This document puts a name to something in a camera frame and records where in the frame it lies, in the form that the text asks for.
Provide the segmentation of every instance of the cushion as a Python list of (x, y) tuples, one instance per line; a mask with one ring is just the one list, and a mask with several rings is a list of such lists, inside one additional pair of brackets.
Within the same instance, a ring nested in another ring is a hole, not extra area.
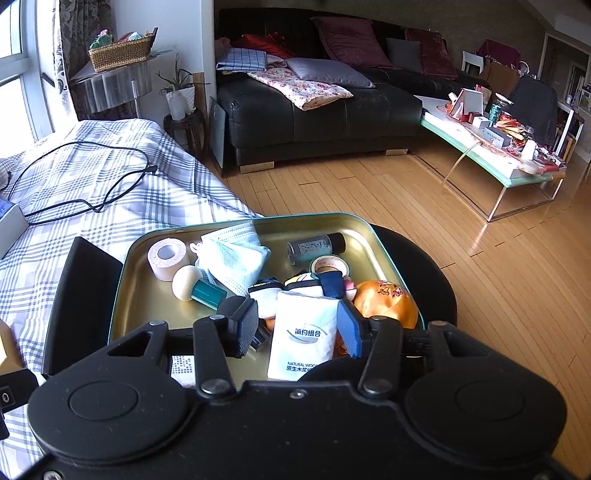
[(341, 85), (352, 88), (374, 88), (375, 85), (362, 73), (336, 60), (287, 59), (287, 66), (300, 80)]
[(394, 68), (365, 18), (312, 17), (326, 53), (353, 67)]
[(216, 70), (226, 72), (262, 72), (266, 69), (267, 52), (250, 48), (230, 48), (216, 65)]
[(388, 57), (397, 67), (411, 72), (422, 72), (421, 43), (418, 41), (386, 38)]
[(263, 37), (262, 35), (245, 33), (238, 40), (232, 42), (232, 47), (262, 50), (284, 60), (294, 57), (293, 52), (281, 45), (280, 39), (281, 37), (278, 34), (269, 34)]
[(407, 28), (405, 31), (407, 40), (421, 43), (421, 60), (423, 73), (447, 80), (457, 79), (457, 71), (449, 57), (445, 42), (440, 33)]

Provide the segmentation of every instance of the potted plant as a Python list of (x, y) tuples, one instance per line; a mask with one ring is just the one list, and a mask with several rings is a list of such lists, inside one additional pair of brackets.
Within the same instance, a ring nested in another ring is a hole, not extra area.
[(193, 74), (178, 66), (178, 53), (174, 61), (174, 78), (168, 79), (156, 74), (158, 77), (168, 82), (168, 87), (160, 90), (160, 93), (166, 97), (168, 107), (170, 108), (170, 100), (173, 97), (173, 92), (179, 92), (183, 98), (185, 113), (192, 113), (195, 110), (195, 85), (193, 84)]

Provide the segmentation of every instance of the leather sofa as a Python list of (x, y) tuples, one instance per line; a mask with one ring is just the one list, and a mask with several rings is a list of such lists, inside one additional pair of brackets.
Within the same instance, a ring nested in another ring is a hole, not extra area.
[[(337, 15), (296, 8), (232, 8), (219, 12), (216, 38), (235, 40), (245, 33), (278, 32), (285, 46), (301, 57), (327, 58), (310, 20)], [(380, 45), (386, 38), (404, 38), (404, 29), (373, 22)], [(472, 77), (458, 82), (421, 73), (390, 69), (359, 69), (374, 89), (349, 89), (353, 98), (303, 112), (279, 91), (243, 73), (218, 75), (217, 101), (226, 111), (226, 151), (236, 163), (248, 165), (324, 155), (407, 148), (420, 127), (423, 106), (414, 95), (447, 98)]]

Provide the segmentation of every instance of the box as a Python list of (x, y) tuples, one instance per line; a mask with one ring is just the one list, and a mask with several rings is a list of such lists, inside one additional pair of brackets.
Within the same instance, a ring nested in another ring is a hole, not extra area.
[(485, 116), (476, 116), (472, 121), (472, 125), (474, 125), (478, 130), (489, 127), (491, 125), (491, 121)]
[(495, 127), (485, 128), (482, 133), (482, 138), (498, 148), (506, 147), (511, 143), (511, 137)]
[(28, 227), (20, 207), (0, 199), (0, 258), (4, 258)]

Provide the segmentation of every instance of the plaid bedsheet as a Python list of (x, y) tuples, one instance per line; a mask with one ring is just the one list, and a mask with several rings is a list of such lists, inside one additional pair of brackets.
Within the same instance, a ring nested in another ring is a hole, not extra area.
[[(41, 370), (47, 322), (74, 237), (86, 238), (123, 262), (131, 244), (149, 231), (255, 216), (206, 167), (148, 120), (83, 121), (20, 155), (0, 158), (0, 163), (12, 171), (14, 181), (36, 158), (74, 140), (139, 148), (160, 171), (155, 176), (146, 174), (132, 192), (100, 213), (29, 227), (0, 260), (0, 318), (11, 326), (24, 365), (34, 372)], [(24, 213), (78, 198), (95, 205), (123, 174), (140, 170), (145, 163), (145, 157), (136, 152), (91, 145), (65, 147), (31, 167), (11, 201)], [(138, 176), (126, 177), (113, 194), (129, 188)], [(6, 199), (10, 189), (0, 197)], [(56, 218), (82, 207), (61, 207), (29, 221)], [(8, 413), (5, 420), (11, 434), (0, 446), (0, 469), (13, 478), (35, 462), (41, 451), (28, 427), (26, 407)]]

